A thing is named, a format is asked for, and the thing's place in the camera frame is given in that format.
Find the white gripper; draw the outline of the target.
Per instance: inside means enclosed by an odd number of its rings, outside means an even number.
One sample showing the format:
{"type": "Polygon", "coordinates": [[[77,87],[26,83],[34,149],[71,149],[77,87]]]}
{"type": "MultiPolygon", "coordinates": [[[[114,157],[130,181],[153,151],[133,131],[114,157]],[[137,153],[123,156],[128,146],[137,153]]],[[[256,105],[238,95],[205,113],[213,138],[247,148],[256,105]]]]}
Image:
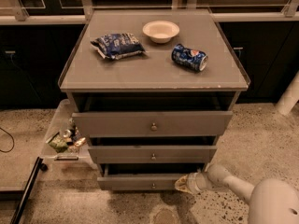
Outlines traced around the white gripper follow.
{"type": "Polygon", "coordinates": [[[211,189],[211,182],[207,173],[190,173],[175,182],[175,189],[181,192],[198,194],[211,189]]]}

